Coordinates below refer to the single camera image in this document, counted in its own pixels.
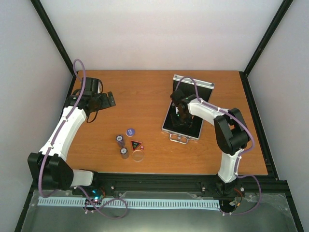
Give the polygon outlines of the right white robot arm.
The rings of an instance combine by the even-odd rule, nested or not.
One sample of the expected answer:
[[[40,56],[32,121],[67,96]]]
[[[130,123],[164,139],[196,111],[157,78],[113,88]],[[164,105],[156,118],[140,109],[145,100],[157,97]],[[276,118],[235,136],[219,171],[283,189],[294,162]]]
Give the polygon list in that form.
[[[236,184],[241,153],[253,140],[240,110],[221,109],[195,94],[185,97],[181,91],[172,93],[170,98],[180,122],[187,124],[193,117],[199,117],[214,126],[217,145],[222,151],[218,172],[220,180],[215,188],[220,195],[226,195]]]

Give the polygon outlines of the aluminium poker case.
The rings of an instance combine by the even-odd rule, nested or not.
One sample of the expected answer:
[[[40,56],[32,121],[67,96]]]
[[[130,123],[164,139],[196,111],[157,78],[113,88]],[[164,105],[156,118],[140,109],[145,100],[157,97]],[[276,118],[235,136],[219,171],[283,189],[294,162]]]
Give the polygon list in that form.
[[[169,105],[162,131],[169,134],[169,140],[180,144],[187,144],[190,140],[198,141],[201,134],[203,119],[189,113],[188,103],[199,96],[204,101],[208,101],[212,95],[215,84],[202,81],[191,80],[184,76],[175,74],[173,76],[173,91],[181,89],[185,95],[178,105],[171,103]],[[192,126],[190,128],[177,128],[172,125],[172,110],[175,109],[182,118],[191,118]]]

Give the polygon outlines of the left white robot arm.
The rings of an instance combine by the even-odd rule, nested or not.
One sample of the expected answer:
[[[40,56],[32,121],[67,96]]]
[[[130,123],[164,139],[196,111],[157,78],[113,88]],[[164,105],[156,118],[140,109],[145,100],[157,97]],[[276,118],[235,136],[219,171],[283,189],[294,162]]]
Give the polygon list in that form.
[[[83,186],[93,195],[100,190],[100,182],[95,179],[97,172],[72,169],[66,163],[68,151],[80,126],[89,122],[91,113],[116,104],[112,92],[84,94],[80,101],[76,93],[66,99],[60,121],[46,144],[38,153],[30,153],[28,166],[33,181],[42,189],[66,190]]]

